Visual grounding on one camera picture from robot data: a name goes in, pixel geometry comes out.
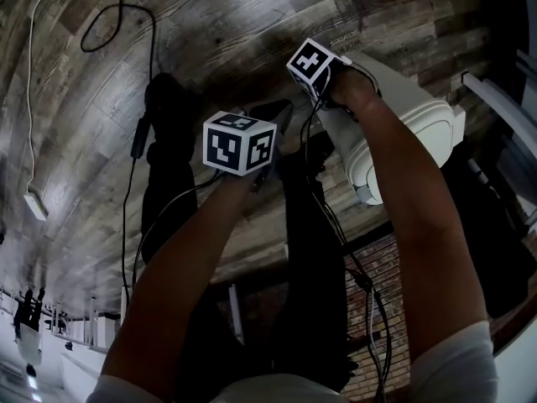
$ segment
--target wood grain surface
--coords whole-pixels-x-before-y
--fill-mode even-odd
[[[117,0],[43,0],[35,19],[34,105],[37,158],[31,189],[49,211],[38,222],[23,201],[30,176],[26,108],[29,15],[36,0],[0,0],[0,247],[8,290],[46,285],[45,301],[72,315],[117,312],[121,287],[122,202],[129,151],[148,83],[151,23],[125,11],[123,28],[108,47],[81,51],[81,36],[97,12]],[[150,8],[158,21],[156,65],[203,94],[200,121],[217,109],[289,97],[296,116],[284,150],[298,146],[310,109],[286,73],[285,62],[312,37],[334,51],[362,50],[468,111],[467,134],[478,136],[488,109],[461,86],[460,74],[487,70],[490,34],[482,0],[126,0]],[[101,43],[115,28],[109,11],[88,37]],[[321,129],[315,122],[315,130]],[[196,181],[211,171],[201,164]],[[140,238],[149,166],[138,162],[127,208],[128,275]],[[328,202],[354,238],[385,222],[382,207],[357,204],[339,157],[321,179]],[[199,196],[200,202],[207,192]],[[285,261],[284,198],[270,181],[245,211],[216,272],[232,280],[251,269]]]

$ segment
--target person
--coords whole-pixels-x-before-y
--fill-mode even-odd
[[[310,139],[307,168],[303,151],[277,166],[289,294],[270,354],[262,357],[238,343],[207,289],[256,176],[226,175],[199,209],[191,192],[154,224],[169,200],[194,186],[194,135],[185,127],[196,105],[189,97],[167,75],[146,91],[156,139],[143,199],[147,267],[88,403],[344,401],[339,392],[350,377],[345,269],[315,179],[331,152],[326,135]],[[359,71],[338,74],[331,99],[361,124],[394,225],[412,361],[410,401],[495,401],[498,379],[482,290],[438,166]]]
[[[32,290],[28,289],[23,302],[18,302],[18,308],[13,317],[13,326],[15,327],[18,353],[28,363],[26,368],[28,375],[33,373],[33,377],[35,377],[34,366],[41,365],[39,319],[43,308],[44,288],[39,290],[34,309],[32,309],[32,296]]]

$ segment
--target hand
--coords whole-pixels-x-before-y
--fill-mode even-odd
[[[331,99],[343,106],[347,106],[351,100],[366,103],[374,96],[376,94],[371,81],[350,67],[337,75],[331,90]]]

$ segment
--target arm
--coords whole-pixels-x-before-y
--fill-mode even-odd
[[[226,176],[151,259],[136,284],[102,374],[171,401],[190,314],[214,274],[254,177]]]
[[[340,74],[332,98],[357,116],[399,246],[410,357],[487,319],[461,222],[429,152],[357,71]]]

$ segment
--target black and white marker cube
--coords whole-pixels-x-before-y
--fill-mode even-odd
[[[287,63],[297,84],[302,87],[315,101],[322,95],[330,81],[331,65],[335,63],[350,65],[347,57],[330,52],[312,39],[306,41]]]
[[[219,112],[203,123],[203,163],[244,176],[272,161],[277,125]]]

